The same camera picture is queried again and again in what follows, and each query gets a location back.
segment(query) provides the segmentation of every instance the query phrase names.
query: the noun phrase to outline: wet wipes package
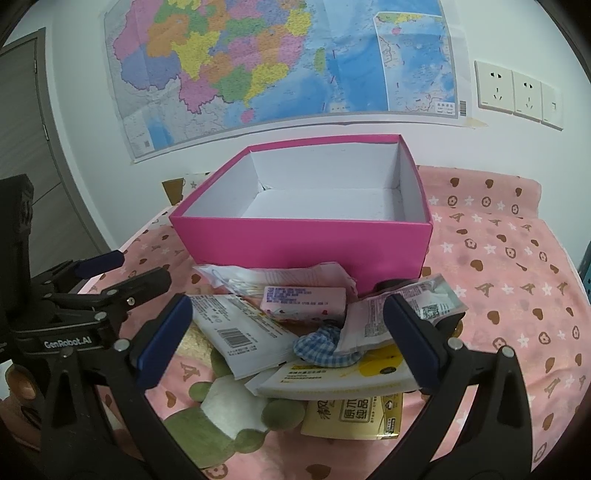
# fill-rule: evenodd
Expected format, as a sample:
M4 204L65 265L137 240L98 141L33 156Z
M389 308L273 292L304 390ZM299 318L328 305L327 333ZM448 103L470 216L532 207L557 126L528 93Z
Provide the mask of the wet wipes package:
M341 287L265 287L261 310L278 322L342 322L346 303Z

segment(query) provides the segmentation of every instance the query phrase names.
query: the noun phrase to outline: qr code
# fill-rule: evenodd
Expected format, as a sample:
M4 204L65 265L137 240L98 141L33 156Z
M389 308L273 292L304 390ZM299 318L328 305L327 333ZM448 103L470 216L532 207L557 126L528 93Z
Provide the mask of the qr code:
M421 312L419 315L423 320L432 319L434 317L439 316L439 306L438 305L427 305L426 307L421 308Z

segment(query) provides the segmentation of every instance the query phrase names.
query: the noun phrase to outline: white wall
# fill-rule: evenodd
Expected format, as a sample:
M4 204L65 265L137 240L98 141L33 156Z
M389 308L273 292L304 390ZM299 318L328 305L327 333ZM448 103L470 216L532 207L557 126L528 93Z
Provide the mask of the white wall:
M208 171L253 143L330 133L403 134L419 164L517 174L543 186L540 216L575 264L591 240L584 198L591 180L591 85L566 40L534 0L457 0L470 60L519 70L564 93L564 131L483 111L488 126L323 126L253 134L186 148L133 165L109 96L102 12L111 0L40 0L11 40L48 27L50 97L66 158L99 228L122 244L167 203L160 182ZM475 75L472 71L473 84ZM473 99L476 105L476 91Z

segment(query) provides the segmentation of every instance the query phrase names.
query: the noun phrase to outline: yellow package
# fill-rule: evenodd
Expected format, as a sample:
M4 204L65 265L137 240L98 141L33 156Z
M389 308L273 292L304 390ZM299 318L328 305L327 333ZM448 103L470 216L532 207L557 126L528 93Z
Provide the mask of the yellow package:
M400 434L402 394L308 402L301 432L340 440L394 439Z

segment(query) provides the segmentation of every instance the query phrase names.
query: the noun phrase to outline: blue checkered scrunchie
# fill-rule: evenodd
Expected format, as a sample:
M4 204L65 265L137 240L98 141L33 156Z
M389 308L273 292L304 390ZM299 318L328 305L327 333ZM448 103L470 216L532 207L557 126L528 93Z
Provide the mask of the blue checkered scrunchie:
M332 325L324 325L317 331L304 335L296 340L294 353L301 359L319 367L348 367L359 361L361 352L339 355L335 353L339 343L340 329Z

